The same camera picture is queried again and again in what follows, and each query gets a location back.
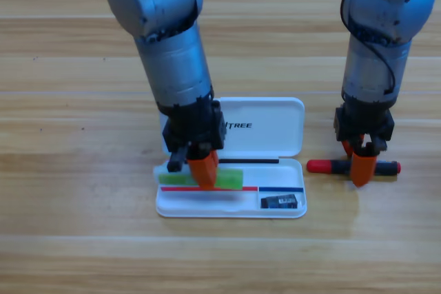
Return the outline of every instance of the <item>screwdriver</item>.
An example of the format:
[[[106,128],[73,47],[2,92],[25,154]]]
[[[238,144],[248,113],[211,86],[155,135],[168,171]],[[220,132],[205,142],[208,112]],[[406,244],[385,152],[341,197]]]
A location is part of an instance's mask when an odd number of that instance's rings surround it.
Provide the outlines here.
[[[309,160],[306,164],[308,172],[315,174],[347,175],[351,171],[350,160]],[[396,161],[377,161],[375,176],[397,176],[401,172],[401,164]]]

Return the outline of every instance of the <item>white case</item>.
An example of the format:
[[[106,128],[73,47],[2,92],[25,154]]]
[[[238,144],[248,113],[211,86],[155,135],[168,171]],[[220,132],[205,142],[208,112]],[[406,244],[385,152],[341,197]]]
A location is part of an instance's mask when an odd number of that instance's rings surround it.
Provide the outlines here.
[[[154,169],[158,183],[156,210],[174,218],[299,218],[307,211],[302,165],[293,158],[302,149],[305,106],[297,98],[219,98],[227,123],[220,159],[272,159],[273,163],[221,163],[219,167],[243,170],[243,187],[257,191],[163,191],[158,175],[167,163]],[[167,117],[160,114],[161,129]],[[167,148],[163,141],[163,150]],[[187,165],[183,173],[189,174]],[[296,209],[263,209],[260,199],[295,194]]]

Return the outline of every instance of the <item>wooden surface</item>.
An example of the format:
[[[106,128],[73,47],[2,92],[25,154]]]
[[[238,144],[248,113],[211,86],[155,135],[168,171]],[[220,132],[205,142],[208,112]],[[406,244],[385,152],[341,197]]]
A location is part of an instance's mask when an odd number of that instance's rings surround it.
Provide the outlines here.
[[[297,159],[343,156],[332,127],[340,0],[205,0],[218,96],[296,96]],[[134,44],[106,0],[0,0],[0,293],[441,293],[441,5],[415,38],[382,159],[354,189],[305,173],[299,220],[158,217],[165,160]]]

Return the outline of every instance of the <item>robotic arm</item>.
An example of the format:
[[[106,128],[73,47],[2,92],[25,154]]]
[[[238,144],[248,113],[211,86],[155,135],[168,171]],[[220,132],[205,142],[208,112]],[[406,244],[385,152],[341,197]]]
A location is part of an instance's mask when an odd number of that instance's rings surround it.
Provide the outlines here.
[[[431,15],[435,0],[342,0],[342,22],[350,31],[342,85],[344,103],[334,128],[352,157],[351,179],[370,181],[380,152],[387,149],[412,38]],[[371,142],[363,145],[365,134]]]
[[[196,22],[203,0],[107,1],[133,36],[158,109],[168,117],[168,171],[187,161],[201,188],[212,189],[226,128]]]

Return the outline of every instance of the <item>green sponge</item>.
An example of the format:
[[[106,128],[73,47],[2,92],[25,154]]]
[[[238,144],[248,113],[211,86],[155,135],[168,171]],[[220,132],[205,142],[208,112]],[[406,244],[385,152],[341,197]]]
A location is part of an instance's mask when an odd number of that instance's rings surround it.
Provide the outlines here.
[[[190,174],[160,174],[159,183],[163,185],[198,186]],[[217,169],[215,188],[241,190],[242,186],[242,169]]]

